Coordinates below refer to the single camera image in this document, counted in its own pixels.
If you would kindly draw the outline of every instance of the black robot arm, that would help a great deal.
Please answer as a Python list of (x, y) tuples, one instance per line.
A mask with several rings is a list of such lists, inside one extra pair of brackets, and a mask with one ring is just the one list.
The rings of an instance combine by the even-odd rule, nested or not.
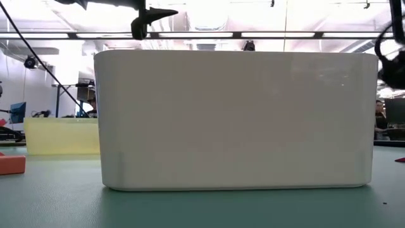
[(139, 11), (139, 16), (131, 23), (132, 37), (137, 40), (143, 40), (147, 35), (147, 25), (156, 20), (167, 16), (176, 15), (178, 12), (172, 9), (146, 9), (146, 0), (55, 0), (61, 4), (77, 3), (87, 9), (87, 3), (103, 3), (113, 6), (127, 6)]

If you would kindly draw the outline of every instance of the white container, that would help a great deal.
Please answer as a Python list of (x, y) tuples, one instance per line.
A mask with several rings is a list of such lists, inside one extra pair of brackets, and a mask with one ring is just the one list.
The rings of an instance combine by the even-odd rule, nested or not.
[(25, 118), (29, 155), (98, 155), (95, 118)]
[(354, 187), (371, 180), (376, 56), (116, 50), (94, 59), (108, 187)]

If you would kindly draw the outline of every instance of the ceiling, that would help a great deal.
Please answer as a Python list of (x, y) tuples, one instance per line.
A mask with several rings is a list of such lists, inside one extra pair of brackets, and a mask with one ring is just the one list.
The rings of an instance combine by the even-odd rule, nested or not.
[[(131, 8), (53, 0), (2, 0), (22, 32), (129, 32), (137, 16)], [(381, 31), (390, 20), (388, 0), (150, 0), (149, 6), (177, 10), (179, 14), (154, 22), (149, 31)], [(12, 32), (0, 13), (0, 32)], [(30, 41), (36, 48), (62, 48), (74, 41)], [(92, 77), (92, 54), (104, 49), (241, 50), (243, 40), (86, 41), (83, 43), (81, 77)], [(257, 51), (350, 51), (356, 40), (257, 40)], [(2, 41), (0, 47), (24, 48), (21, 41)], [(59, 61), (40, 56), (50, 65)]]

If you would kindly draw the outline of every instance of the desk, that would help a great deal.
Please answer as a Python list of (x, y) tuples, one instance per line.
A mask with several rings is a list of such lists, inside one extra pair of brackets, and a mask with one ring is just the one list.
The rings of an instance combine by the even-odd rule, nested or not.
[(28, 156), (25, 174), (0, 176), (0, 227), (402, 228), (404, 156), (375, 148), (373, 181), (359, 188), (177, 193), (110, 190), (98, 156)]

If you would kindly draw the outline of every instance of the white wall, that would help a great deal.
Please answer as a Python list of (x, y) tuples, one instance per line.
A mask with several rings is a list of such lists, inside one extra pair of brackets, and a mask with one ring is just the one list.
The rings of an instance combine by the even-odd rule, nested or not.
[[(0, 109), (9, 110), (11, 104), (27, 102), (26, 117), (33, 111), (50, 110), (55, 114), (56, 88), (51, 87), (53, 79), (43, 70), (28, 70), (21, 61), (0, 52), (0, 81), (3, 95)], [(9, 114), (0, 113), (0, 119), (9, 120)], [(23, 124), (7, 124), (6, 127), (23, 130)]]

